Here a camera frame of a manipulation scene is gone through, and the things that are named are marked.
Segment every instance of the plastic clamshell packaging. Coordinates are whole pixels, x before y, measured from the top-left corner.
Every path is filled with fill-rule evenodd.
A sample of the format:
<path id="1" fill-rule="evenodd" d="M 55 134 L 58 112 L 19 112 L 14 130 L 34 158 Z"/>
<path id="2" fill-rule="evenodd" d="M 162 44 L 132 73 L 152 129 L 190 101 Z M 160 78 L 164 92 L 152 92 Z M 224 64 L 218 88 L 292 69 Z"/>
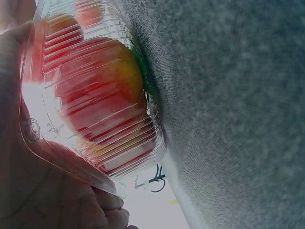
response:
<path id="1" fill-rule="evenodd" d="M 20 70 L 25 146 L 124 198 L 123 179 L 165 153 L 157 98 L 128 24 L 111 0 L 40 0 L 33 22 Z"/>

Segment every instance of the cable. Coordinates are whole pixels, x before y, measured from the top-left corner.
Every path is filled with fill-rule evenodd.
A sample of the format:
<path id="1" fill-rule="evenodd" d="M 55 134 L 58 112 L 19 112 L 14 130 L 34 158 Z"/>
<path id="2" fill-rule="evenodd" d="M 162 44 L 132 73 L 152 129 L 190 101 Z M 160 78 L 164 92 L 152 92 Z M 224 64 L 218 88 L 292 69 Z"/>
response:
<path id="1" fill-rule="evenodd" d="M 165 187 L 165 184 L 166 184 L 166 182 L 165 182 L 165 180 L 164 180 L 165 174 L 163 174 L 163 175 L 161 175 L 161 174 L 162 174 L 162 166 L 159 166 L 159 165 L 157 164 L 157 172 L 156 172 L 156 175 L 154 176 L 153 179 L 150 179 L 150 180 L 148 181 L 148 183 L 163 181 L 163 186 L 162 186 L 161 189 L 159 189 L 159 190 L 157 190 L 157 191 L 151 191 L 152 193 L 160 192 L 160 191 L 162 191 L 162 190 L 164 189 L 164 187 Z M 145 185 L 145 184 L 136 185 L 135 188 L 139 188 L 139 187 L 142 187 L 142 186 L 144 186 L 144 185 Z"/>

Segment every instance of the hand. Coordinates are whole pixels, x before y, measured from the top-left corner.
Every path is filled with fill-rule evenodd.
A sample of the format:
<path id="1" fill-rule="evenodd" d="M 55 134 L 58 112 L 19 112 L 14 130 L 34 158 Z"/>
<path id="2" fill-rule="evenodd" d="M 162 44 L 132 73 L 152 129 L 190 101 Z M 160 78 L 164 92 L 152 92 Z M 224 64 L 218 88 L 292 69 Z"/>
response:
<path id="1" fill-rule="evenodd" d="M 65 175 L 18 139 L 19 56 L 31 27 L 28 22 L 0 36 L 0 228 L 125 229 L 129 213 L 121 199 Z"/>
<path id="2" fill-rule="evenodd" d="M 0 0 L 0 34 L 32 20 L 35 0 Z"/>

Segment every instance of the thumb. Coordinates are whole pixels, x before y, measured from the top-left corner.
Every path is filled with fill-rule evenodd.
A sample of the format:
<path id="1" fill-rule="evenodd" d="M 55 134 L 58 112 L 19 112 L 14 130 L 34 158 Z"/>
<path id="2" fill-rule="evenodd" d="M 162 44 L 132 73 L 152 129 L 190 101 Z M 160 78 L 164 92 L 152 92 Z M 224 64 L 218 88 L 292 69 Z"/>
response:
<path id="1" fill-rule="evenodd" d="M 2 121 L 15 116 L 20 92 L 20 56 L 31 28 L 32 23 L 28 22 L 0 36 L 0 127 L 4 125 Z"/>

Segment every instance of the gray fabric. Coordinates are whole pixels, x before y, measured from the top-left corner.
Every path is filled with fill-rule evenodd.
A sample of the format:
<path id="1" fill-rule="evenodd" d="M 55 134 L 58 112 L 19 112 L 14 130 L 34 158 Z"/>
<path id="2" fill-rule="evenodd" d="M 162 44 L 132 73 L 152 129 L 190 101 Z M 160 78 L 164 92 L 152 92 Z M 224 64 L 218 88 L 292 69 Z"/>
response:
<path id="1" fill-rule="evenodd" d="M 122 0 L 193 229 L 305 228 L 305 2 Z"/>

